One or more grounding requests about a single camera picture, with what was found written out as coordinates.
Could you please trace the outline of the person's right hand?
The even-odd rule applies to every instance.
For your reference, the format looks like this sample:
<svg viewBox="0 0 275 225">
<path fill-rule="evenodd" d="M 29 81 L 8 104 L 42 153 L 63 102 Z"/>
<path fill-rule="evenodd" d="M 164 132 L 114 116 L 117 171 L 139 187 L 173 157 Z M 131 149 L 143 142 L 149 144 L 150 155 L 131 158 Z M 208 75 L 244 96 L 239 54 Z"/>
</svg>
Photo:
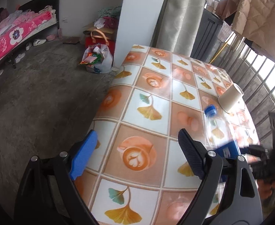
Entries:
<svg viewBox="0 0 275 225">
<path fill-rule="evenodd" d="M 263 216 L 267 217 L 275 209 L 275 202 L 272 206 L 267 206 L 267 205 L 264 205 L 264 201 L 269 199 L 272 196 L 273 191 L 275 191 L 275 181 L 265 182 L 262 179 L 258 179 L 257 186 L 258 186 L 258 194 L 260 195 L 261 202 L 262 202 Z"/>
</svg>

